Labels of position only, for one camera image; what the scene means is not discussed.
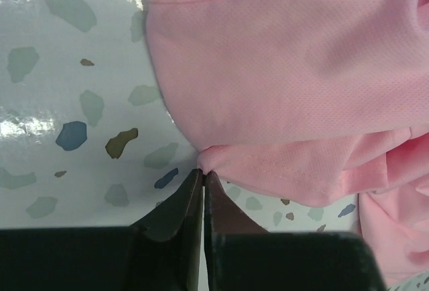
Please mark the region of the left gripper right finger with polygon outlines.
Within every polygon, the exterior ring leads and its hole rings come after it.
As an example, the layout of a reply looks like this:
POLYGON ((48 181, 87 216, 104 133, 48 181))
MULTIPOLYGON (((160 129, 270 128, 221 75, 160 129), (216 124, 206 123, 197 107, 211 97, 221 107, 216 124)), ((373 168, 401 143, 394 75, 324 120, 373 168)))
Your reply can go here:
POLYGON ((386 290, 361 237, 340 232, 270 233, 204 180, 204 252, 210 290, 386 290))

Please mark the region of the pink t-shirt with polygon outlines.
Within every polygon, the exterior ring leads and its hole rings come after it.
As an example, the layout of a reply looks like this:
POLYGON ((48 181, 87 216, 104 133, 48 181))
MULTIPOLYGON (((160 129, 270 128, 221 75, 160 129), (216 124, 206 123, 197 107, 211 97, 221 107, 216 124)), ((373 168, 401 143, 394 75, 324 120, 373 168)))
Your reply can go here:
POLYGON ((144 0, 198 167, 325 207, 359 197, 385 281, 428 269, 428 0, 144 0))

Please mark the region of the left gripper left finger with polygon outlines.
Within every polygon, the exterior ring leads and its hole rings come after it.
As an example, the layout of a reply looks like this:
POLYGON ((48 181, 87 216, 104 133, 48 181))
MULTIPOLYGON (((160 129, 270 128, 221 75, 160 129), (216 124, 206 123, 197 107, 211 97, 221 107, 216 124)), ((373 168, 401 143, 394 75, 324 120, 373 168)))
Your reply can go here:
POLYGON ((202 182, 191 171, 129 226, 2 229, 1 289, 195 290, 202 182))

